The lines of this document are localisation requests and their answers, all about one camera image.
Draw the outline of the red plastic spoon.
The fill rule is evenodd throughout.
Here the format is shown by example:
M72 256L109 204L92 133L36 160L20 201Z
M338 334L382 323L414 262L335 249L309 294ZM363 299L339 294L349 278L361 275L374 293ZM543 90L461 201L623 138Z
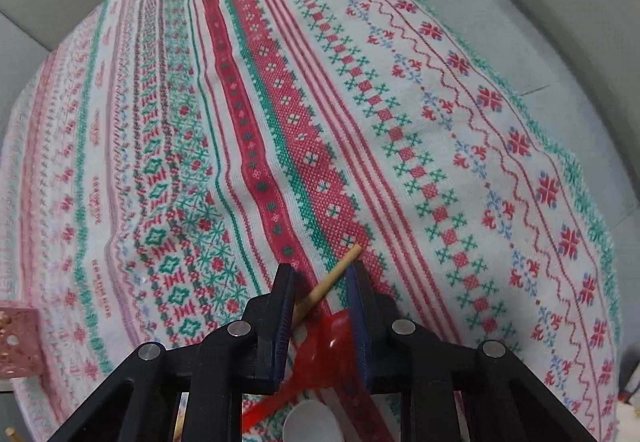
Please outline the red plastic spoon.
M291 376L273 396L245 410L242 433L248 433L305 390L331 388L342 392L354 410L350 417L371 415L373 403L360 380L348 311L308 321L306 326L307 336L298 348Z

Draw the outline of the small white plastic spoon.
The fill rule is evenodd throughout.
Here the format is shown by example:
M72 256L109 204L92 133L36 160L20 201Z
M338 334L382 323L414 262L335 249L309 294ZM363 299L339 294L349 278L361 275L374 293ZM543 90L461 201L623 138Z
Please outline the small white plastic spoon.
M295 405L282 427L283 442L343 442L344 434L329 407L307 400Z

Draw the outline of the pink perforated utensil holder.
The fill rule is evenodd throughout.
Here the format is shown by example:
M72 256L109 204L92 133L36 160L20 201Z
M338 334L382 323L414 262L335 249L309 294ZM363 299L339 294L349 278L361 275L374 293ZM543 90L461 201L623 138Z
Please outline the pink perforated utensil holder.
M39 376L44 370L38 311L20 301L2 300L0 306L1 378Z

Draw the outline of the striped patterned tablecloth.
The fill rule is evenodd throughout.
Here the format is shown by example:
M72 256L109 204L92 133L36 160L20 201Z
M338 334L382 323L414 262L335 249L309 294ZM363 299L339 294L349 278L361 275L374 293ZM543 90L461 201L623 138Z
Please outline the striped patterned tablecloth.
M449 342L498 339L616 436L613 245L576 158L422 0L108 0L1 149L1 295L38 310L47 440L144 341L195 344L355 245Z

